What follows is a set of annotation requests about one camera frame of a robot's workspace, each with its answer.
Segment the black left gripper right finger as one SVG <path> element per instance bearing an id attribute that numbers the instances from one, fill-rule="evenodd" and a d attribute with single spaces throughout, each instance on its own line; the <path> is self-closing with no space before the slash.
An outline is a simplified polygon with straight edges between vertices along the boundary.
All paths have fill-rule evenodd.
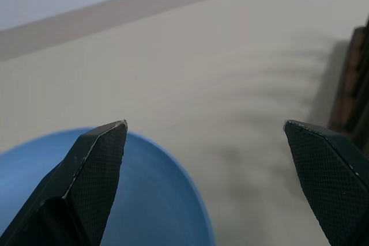
<path id="1" fill-rule="evenodd" d="M 335 131 L 287 120 L 302 191 L 330 245 L 368 245 L 368 158 Z"/>

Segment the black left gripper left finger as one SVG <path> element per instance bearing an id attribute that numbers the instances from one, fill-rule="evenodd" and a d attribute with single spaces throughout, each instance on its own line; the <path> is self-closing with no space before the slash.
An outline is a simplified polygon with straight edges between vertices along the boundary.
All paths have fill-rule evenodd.
<path id="1" fill-rule="evenodd" d="M 127 122 L 80 135 L 1 236 L 1 245 L 100 245 L 119 183 Z"/>

